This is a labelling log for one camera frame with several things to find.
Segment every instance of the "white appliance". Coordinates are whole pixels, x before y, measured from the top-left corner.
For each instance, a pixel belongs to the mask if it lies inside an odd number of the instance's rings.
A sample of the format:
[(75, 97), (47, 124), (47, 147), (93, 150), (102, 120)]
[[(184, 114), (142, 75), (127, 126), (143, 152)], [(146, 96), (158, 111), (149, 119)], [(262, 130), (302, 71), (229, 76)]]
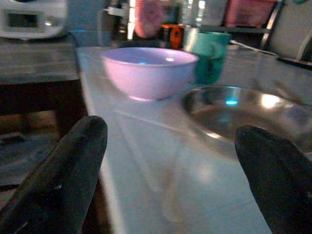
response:
[(67, 0), (0, 0), (0, 37), (44, 39), (65, 31)]

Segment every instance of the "plastic bowl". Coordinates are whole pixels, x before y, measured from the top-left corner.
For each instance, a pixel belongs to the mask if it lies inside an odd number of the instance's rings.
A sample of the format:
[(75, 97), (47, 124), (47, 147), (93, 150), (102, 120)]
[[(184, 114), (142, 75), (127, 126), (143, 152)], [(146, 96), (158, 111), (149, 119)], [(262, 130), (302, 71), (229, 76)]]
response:
[(140, 101), (160, 100), (178, 92), (193, 75), (197, 56), (171, 49), (128, 47), (101, 54), (108, 78)]

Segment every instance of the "pink basket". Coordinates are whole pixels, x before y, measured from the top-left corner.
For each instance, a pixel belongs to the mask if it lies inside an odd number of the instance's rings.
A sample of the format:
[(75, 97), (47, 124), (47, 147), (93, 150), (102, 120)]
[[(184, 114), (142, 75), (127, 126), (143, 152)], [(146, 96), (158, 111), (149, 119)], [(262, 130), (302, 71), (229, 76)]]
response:
[(228, 0), (224, 25), (262, 28), (277, 0)]

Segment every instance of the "stainless steel bowl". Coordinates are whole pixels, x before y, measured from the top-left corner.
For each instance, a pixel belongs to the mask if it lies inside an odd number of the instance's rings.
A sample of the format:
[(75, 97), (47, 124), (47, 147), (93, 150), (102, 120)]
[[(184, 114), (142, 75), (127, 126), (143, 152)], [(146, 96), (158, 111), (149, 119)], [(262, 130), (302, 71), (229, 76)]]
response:
[(234, 135), (243, 125), (264, 128), (312, 152), (312, 112), (278, 96), (211, 85), (185, 93), (182, 109), (194, 130), (223, 152), (235, 152)]

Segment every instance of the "teal cup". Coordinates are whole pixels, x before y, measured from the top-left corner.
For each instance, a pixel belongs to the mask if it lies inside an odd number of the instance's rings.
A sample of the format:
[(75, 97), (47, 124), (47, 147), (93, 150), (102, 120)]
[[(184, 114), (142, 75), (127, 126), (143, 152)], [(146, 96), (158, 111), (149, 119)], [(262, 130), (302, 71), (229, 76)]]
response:
[(227, 33), (198, 32), (196, 29), (188, 33), (184, 50), (199, 57), (195, 83), (212, 84), (220, 78), (230, 38)]

